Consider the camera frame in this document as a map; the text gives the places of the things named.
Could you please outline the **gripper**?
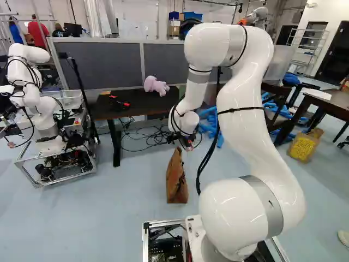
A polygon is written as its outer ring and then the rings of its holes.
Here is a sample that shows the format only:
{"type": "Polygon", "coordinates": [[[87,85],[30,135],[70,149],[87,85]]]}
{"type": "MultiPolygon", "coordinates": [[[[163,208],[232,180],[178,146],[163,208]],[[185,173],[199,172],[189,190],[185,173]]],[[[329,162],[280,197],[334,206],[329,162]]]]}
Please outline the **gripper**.
{"type": "Polygon", "coordinates": [[[171,132],[167,137],[168,144],[174,144],[178,140],[182,146],[185,146],[186,151],[192,151],[194,149],[193,143],[196,140],[196,135],[191,134],[189,136],[184,136],[181,132],[171,132]]]}

